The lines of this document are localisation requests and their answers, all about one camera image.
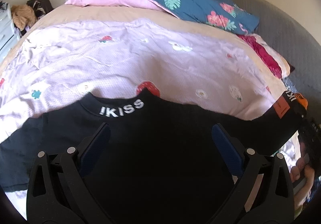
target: pile of clothes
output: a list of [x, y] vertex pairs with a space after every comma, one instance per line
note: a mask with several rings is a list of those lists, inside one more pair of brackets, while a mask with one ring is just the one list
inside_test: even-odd
[[13, 23], [21, 35], [24, 35], [39, 19], [52, 10], [49, 0], [29, 0], [27, 4], [12, 6], [11, 15]]

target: black bag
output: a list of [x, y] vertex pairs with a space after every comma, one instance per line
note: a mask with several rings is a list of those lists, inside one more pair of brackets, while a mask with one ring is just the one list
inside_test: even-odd
[[53, 10], [50, 0], [29, 0], [27, 5], [33, 8], [37, 19]]

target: blue flamingo pillow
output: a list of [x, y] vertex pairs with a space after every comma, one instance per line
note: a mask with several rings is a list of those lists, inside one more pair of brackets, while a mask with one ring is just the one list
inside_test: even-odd
[[235, 34], [250, 34], [259, 18], [230, 0], [154, 0], [180, 19], [215, 26]]

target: blue clamp pad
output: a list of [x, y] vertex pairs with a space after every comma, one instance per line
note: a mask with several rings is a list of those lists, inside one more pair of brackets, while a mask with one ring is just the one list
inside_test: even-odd
[[244, 173], [244, 155], [239, 153], [232, 142], [243, 147], [240, 141], [232, 138], [225, 131], [221, 124], [214, 125], [212, 128], [212, 139], [219, 150], [229, 172], [240, 178]]
[[110, 128], [106, 124], [100, 129], [80, 158], [78, 171], [81, 177], [85, 177], [92, 171], [109, 140]]

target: beige bed sheet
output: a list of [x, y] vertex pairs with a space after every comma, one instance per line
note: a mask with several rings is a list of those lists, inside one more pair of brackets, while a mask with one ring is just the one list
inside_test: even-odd
[[0, 65], [0, 74], [2, 74], [10, 61], [16, 56], [18, 49], [21, 47], [22, 43], [28, 37], [28, 35], [32, 31], [40, 27], [48, 27], [55, 24], [63, 24], [82, 20], [130, 22], [138, 18], [148, 18], [152, 22], [166, 29], [212, 36], [232, 42], [244, 49], [246, 54], [256, 64], [256, 66], [264, 76], [264, 79], [275, 99], [277, 99], [286, 90], [282, 81], [277, 79], [271, 73], [268, 67], [254, 52], [254, 50], [250, 46], [248, 46], [248, 44], [243, 42], [243, 40], [239, 39], [236, 35], [205, 24], [180, 20], [166, 12], [130, 7], [76, 7], [73, 5], [62, 5], [56, 8], [41, 20], [39, 20], [31, 28], [31, 30], [20, 39], [17, 45], [10, 50], [7, 57]]

